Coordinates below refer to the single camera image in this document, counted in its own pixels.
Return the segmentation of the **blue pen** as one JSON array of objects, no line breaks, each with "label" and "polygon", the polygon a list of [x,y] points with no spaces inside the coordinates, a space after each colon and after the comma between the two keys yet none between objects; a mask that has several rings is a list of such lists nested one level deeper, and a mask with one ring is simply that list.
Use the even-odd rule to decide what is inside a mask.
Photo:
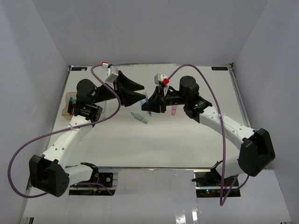
[{"label": "blue pen", "polygon": [[150,110],[148,110],[149,109],[149,99],[148,98],[146,98],[146,109],[147,109],[147,112],[148,112],[149,116],[151,117],[152,113],[151,113]]}]

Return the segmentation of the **pink transparent highlighter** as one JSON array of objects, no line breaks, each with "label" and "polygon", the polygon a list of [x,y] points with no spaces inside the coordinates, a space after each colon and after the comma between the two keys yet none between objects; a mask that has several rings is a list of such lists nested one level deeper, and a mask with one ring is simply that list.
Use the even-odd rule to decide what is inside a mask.
[{"label": "pink transparent highlighter", "polygon": [[176,111],[177,111],[177,105],[173,105],[172,108],[171,108],[171,114],[172,114],[172,116],[176,115]]}]

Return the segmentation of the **green transparent highlighter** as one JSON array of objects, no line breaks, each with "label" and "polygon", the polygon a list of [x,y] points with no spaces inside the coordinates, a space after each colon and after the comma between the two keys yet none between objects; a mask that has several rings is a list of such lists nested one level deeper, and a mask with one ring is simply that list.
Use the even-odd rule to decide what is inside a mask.
[{"label": "green transparent highlighter", "polygon": [[131,112],[131,114],[134,116],[134,118],[144,124],[147,124],[148,123],[148,120],[145,119],[143,116],[141,116],[140,114],[138,113],[134,113],[134,112]]}]

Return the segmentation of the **blue cap black highlighter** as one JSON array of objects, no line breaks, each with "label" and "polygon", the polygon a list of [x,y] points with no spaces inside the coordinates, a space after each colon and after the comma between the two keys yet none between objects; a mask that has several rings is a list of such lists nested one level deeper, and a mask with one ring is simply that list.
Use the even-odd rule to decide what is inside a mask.
[{"label": "blue cap black highlighter", "polygon": [[73,97],[70,97],[70,99],[69,99],[69,103],[68,103],[68,108],[67,108],[67,112],[68,112],[69,114],[72,114],[72,108],[73,108],[72,101],[73,101]]}]

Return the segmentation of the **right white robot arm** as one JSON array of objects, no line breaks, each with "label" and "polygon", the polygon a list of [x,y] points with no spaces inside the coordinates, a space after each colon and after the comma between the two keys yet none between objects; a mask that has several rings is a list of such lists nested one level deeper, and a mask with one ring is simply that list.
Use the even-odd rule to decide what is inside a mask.
[{"label": "right white robot arm", "polygon": [[164,113],[167,106],[182,105],[189,118],[225,135],[239,150],[238,156],[217,162],[211,168],[214,185],[222,186],[229,177],[239,174],[255,177],[276,158],[267,130],[254,130],[220,115],[215,106],[199,95],[199,85],[193,77],[182,77],[179,90],[168,85],[169,80],[164,74],[156,74],[154,80],[155,91],[142,105],[143,111]]}]

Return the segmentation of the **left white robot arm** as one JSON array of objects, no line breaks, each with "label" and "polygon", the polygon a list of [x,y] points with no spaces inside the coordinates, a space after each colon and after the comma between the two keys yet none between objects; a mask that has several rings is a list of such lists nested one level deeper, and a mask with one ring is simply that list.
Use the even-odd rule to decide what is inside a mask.
[{"label": "left white robot arm", "polygon": [[145,99],[145,95],[139,92],[144,90],[144,86],[128,79],[121,71],[112,87],[97,87],[91,80],[82,79],[76,89],[76,107],[68,125],[70,129],[63,132],[42,155],[33,155],[29,160],[31,186],[56,197],[62,196],[71,185],[83,182],[94,186],[98,183],[96,165],[82,162],[66,166],[76,146],[92,130],[94,122],[99,121],[103,109],[97,104],[119,98],[121,105],[128,107]]}]

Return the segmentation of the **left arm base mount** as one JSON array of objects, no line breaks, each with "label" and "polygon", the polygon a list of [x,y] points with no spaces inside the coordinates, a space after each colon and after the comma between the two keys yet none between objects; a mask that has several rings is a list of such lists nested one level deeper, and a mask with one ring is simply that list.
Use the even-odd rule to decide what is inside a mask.
[{"label": "left arm base mount", "polygon": [[112,172],[103,172],[98,166],[88,162],[66,167],[65,171],[70,179],[70,195],[113,196],[115,194]]}]

